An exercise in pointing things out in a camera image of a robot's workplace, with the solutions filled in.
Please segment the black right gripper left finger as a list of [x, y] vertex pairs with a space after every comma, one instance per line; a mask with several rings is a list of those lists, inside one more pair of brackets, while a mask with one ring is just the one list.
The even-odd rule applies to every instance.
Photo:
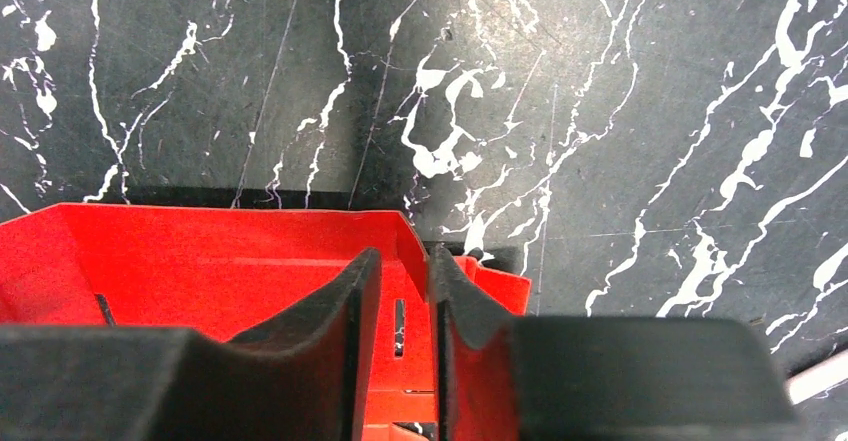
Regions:
[[218, 342], [188, 328], [1, 332], [5, 440], [358, 440], [381, 258]]

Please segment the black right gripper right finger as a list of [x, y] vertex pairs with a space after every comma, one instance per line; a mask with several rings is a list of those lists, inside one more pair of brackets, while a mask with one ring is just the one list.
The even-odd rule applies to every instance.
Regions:
[[430, 252], [442, 440], [795, 440], [767, 350], [725, 319], [519, 316]]

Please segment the red paper box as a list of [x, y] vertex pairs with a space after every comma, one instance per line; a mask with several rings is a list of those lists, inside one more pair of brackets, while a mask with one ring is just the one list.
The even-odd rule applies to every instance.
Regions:
[[[60, 204], [1, 227], [1, 332], [188, 328], [225, 343], [373, 248], [381, 287], [358, 440], [410, 440], [411, 422], [433, 424], [442, 440], [429, 306], [434, 247], [391, 211]], [[510, 313], [525, 311], [527, 279], [453, 258]]]

